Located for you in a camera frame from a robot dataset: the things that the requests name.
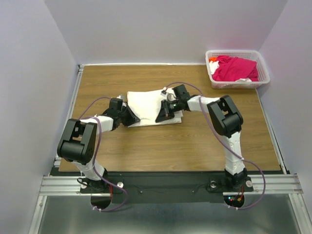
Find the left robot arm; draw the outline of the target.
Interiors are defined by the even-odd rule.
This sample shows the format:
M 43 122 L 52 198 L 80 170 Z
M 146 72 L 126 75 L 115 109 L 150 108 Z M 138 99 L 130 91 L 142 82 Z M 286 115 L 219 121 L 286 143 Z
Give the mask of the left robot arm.
M 77 166 L 85 179 L 78 183 L 83 189 L 104 192 L 108 184 L 107 170 L 96 160 L 101 134 L 114 131 L 119 125 L 129 127 L 139 123 L 140 118 L 123 99 L 111 98 L 109 107 L 102 114 L 89 118 L 67 120 L 60 138 L 57 155 Z

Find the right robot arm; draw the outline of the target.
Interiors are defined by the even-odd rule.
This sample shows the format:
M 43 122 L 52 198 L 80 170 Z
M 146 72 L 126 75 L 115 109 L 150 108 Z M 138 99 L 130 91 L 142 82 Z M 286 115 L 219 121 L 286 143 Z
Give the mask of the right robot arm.
M 163 88 L 160 111 L 156 122 L 173 119 L 179 111 L 201 111 L 212 132 L 223 145 L 225 151 L 224 184 L 229 190 L 236 190 L 247 178 L 247 169 L 241 155 L 240 135 L 243 117 L 228 95 L 208 98 L 190 95 L 184 84 L 173 88 L 173 94 Z

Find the white t shirt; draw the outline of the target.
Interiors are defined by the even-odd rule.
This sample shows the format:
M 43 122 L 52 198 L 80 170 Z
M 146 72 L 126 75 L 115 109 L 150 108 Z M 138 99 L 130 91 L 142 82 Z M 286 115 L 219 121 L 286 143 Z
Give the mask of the white t shirt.
M 183 113 L 181 111 L 174 114 L 174 118 L 156 123 L 156 118 L 160 112 L 161 101 L 165 97 L 161 95 L 161 90 L 148 92 L 127 92 L 127 102 L 133 113 L 140 119 L 140 122 L 130 125 L 130 127 L 157 126 L 166 124 L 182 123 Z

